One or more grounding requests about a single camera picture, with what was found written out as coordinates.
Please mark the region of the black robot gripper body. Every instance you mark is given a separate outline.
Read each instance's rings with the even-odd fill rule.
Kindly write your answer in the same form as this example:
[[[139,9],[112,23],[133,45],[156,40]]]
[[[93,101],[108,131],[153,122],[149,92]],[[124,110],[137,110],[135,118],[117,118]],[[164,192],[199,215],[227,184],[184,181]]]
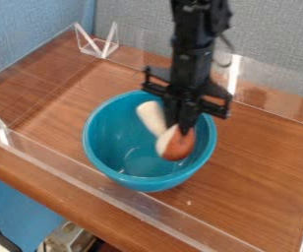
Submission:
[[[169,68],[145,68],[143,90],[161,99],[172,96],[180,103],[180,109],[184,102],[192,101],[198,104],[200,113],[227,119],[234,95],[211,78],[212,62],[212,45],[186,50],[173,48]]]

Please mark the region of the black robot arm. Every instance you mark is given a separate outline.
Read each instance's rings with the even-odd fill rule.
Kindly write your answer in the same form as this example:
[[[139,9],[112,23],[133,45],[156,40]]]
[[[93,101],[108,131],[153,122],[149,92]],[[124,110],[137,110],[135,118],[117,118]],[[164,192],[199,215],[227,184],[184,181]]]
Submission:
[[[143,90],[164,100],[167,126],[179,125],[186,136],[202,113],[230,117],[234,95],[211,77],[216,39],[231,28],[228,0],[171,0],[175,33],[169,68],[148,66]]]

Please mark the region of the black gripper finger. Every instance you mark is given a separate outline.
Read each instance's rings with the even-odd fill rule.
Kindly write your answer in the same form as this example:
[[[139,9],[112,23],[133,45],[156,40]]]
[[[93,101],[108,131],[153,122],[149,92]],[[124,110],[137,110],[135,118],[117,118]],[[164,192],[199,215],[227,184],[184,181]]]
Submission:
[[[180,121],[179,121],[184,136],[190,133],[190,129],[195,126],[199,116],[200,116],[200,109],[198,104],[192,101],[184,102],[180,109]]]
[[[172,96],[164,97],[164,109],[165,109],[165,118],[167,126],[172,127],[179,123],[179,109],[180,103]]]

